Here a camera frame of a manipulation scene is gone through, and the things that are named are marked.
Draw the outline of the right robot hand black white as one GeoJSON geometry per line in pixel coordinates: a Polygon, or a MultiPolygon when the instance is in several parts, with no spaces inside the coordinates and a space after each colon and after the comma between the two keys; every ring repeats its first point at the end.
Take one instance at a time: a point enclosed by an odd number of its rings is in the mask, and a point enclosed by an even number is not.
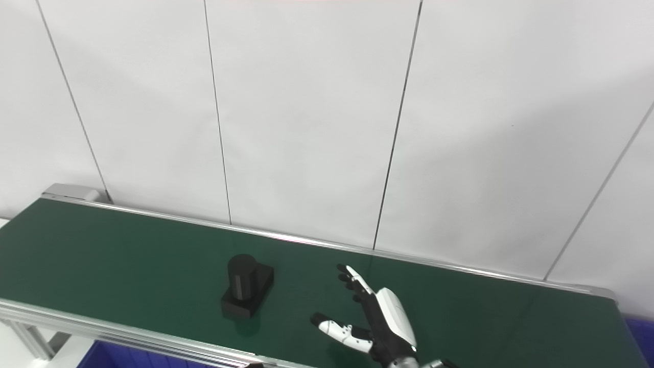
{"type": "Polygon", "coordinates": [[[354,292],[369,329],[342,323],[316,312],[311,323],[340,344],[369,355],[382,367],[418,367],[417,340],[399,298],[387,287],[373,291],[351,266],[337,265],[339,279],[354,292]]]}

